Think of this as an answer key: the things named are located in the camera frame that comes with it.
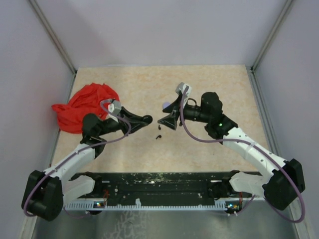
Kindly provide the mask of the lilac earbud charging case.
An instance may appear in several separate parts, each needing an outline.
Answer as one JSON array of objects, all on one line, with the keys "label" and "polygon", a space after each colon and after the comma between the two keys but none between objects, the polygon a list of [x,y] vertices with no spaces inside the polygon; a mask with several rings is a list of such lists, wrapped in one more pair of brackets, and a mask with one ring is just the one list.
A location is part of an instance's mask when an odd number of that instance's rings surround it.
[{"label": "lilac earbud charging case", "polygon": [[162,108],[165,109],[170,105],[170,102],[164,102]]}]

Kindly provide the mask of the black round case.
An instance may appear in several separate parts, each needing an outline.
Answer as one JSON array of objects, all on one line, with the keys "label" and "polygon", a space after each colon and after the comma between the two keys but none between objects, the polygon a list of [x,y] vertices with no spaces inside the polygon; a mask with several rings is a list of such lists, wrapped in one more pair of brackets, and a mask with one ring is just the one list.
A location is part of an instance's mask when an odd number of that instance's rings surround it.
[{"label": "black round case", "polygon": [[153,117],[150,116],[150,115],[145,115],[142,117],[141,121],[144,123],[144,124],[151,124],[153,122]]}]

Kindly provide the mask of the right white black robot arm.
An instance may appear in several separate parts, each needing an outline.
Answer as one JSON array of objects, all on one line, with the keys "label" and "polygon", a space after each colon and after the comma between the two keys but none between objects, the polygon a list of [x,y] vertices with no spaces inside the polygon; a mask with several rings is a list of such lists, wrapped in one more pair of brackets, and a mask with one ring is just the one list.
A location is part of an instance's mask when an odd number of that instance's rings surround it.
[{"label": "right white black robot arm", "polygon": [[215,92],[204,93],[200,105],[189,105],[188,100],[187,96],[179,93],[177,99],[163,109],[167,115],[158,122],[173,130],[177,126],[185,126],[186,120],[204,123],[212,142],[219,142],[234,150],[259,172],[253,175],[231,171],[222,179],[223,192],[218,193],[218,197],[249,193],[265,198],[280,211],[301,198],[305,181],[302,166],[297,160],[283,159],[251,139],[223,113],[222,102]]}]

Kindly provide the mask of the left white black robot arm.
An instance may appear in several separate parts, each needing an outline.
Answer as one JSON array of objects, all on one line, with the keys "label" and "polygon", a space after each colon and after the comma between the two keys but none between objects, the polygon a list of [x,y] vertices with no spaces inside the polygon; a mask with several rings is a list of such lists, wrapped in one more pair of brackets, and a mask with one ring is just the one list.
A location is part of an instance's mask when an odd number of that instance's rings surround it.
[{"label": "left white black robot arm", "polygon": [[104,186],[100,179],[91,174],[73,179],[79,169],[95,160],[110,143],[103,135],[121,131],[123,136],[140,130],[152,123],[150,115],[138,116],[124,107],[106,110],[108,118],[100,119],[94,113],[86,114],[82,120],[82,140],[76,148],[57,164],[44,171],[34,170],[28,177],[21,208],[27,217],[40,217],[52,221],[73,200],[89,194],[101,196]]}]

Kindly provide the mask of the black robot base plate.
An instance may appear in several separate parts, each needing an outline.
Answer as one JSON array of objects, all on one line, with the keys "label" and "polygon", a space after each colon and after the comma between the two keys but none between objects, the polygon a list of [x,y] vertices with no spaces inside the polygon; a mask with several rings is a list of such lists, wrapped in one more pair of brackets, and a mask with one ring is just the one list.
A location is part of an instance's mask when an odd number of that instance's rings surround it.
[{"label": "black robot base plate", "polygon": [[109,206],[213,206],[222,198],[249,198],[226,185],[230,172],[94,173],[98,188],[81,199],[106,199]]}]

